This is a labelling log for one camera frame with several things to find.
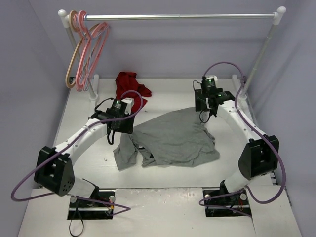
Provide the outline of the grey t shirt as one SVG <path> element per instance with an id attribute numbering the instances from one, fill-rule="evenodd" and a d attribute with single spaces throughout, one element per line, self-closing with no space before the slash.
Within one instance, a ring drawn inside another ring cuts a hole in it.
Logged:
<path id="1" fill-rule="evenodd" d="M 113 151 L 118 170 L 134 166 L 137 155 L 142 167 L 172 165 L 196 167 L 219 159 L 215 137 L 201 123 L 193 107 L 172 111 L 122 134 Z"/>

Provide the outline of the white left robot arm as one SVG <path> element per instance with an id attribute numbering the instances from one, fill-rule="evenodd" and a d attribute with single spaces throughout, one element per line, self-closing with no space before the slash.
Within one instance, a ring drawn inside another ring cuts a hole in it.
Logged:
<path id="1" fill-rule="evenodd" d="M 134 123 L 132 107 L 134 99 L 113 100 L 106 111 L 94 109 L 87 123 L 63 143 L 50 148 L 43 147 L 38 156 L 34 181 L 61 197 L 81 197 L 87 207 L 99 200 L 99 187 L 75 176 L 73 169 L 78 158 L 99 139 L 111 133 L 131 133 Z"/>

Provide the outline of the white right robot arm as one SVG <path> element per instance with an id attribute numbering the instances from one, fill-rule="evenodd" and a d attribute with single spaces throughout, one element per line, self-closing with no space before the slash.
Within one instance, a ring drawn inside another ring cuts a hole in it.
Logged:
<path id="1" fill-rule="evenodd" d="M 278 160 L 270 144 L 278 151 L 279 141 L 257 129 L 246 114 L 237 107 L 235 97 L 217 87 L 217 77 L 203 77 L 201 89 L 195 89 L 197 112 L 208 112 L 210 116 L 222 118 L 234 134 L 245 145 L 237 163 L 237 170 L 222 181 L 218 197 L 223 203 L 230 203 L 237 196 L 236 191 L 244 188 L 253 179 L 277 169 Z"/>

